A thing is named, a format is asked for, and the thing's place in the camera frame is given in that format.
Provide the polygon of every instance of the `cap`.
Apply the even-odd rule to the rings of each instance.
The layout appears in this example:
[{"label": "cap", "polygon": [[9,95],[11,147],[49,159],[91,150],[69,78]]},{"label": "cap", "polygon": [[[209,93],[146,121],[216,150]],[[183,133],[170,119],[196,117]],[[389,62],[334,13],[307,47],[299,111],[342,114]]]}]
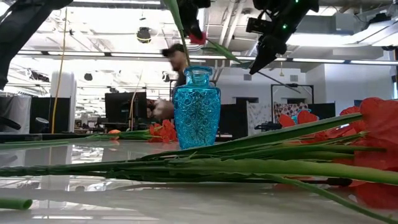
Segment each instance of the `cap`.
[{"label": "cap", "polygon": [[172,53],[179,51],[179,52],[183,52],[184,53],[184,46],[182,44],[173,44],[171,47],[169,47],[168,49],[163,49],[162,50],[162,55],[164,57],[168,57],[169,55],[171,55]]}]

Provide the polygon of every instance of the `table surface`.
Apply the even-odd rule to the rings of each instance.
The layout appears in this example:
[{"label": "table surface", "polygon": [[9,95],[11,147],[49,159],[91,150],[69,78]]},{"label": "table surface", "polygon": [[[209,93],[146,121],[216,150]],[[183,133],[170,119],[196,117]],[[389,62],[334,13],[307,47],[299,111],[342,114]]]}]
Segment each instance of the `table surface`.
[{"label": "table surface", "polygon": [[[176,144],[104,141],[0,152],[2,166],[118,161]],[[34,199],[0,210],[1,223],[378,223],[330,200],[267,184],[155,184],[83,176],[0,178],[0,197]]]}]

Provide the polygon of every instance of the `vase neck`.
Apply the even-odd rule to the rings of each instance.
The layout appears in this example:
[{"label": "vase neck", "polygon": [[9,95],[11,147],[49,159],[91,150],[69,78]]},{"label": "vase neck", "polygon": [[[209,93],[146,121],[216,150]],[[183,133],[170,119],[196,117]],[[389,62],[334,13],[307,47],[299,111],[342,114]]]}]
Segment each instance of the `vase neck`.
[{"label": "vase neck", "polygon": [[184,75],[187,77],[187,85],[208,86],[212,69],[206,66],[191,66],[185,69]]}]

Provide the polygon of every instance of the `blue glass vase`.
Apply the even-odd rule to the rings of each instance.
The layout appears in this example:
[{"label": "blue glass vase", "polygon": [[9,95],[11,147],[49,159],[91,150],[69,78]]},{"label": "blue glass vase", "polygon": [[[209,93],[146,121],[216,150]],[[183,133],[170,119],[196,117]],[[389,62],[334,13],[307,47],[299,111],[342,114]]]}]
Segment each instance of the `blue glass vase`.
[{"label": "blue glass vase", "polygon": [[209,86],[206,66],[185,69],[187,84],[174,91],[174,118],[181,149],[214,144],[220,120],[220,89]]}]

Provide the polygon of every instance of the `man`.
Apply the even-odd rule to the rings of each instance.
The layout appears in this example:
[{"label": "man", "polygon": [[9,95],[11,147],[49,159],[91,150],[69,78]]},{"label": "man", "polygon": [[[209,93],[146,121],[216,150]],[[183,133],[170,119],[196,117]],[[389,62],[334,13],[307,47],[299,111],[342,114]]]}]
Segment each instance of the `man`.
[{"label": "man", "polygon": [[[170,64],[175,72],[178,72],[177,83],[175,87],[185,85],[187,78],[184,70],[187,67],[187,58],[184,53],[182,44],[174,44],[168,49],[162,50],[162,55],[169,59]],[[159,119],[171,119],[174,117],[174,106],[169,101],[158,101],[154,110],[154,115]]]}]

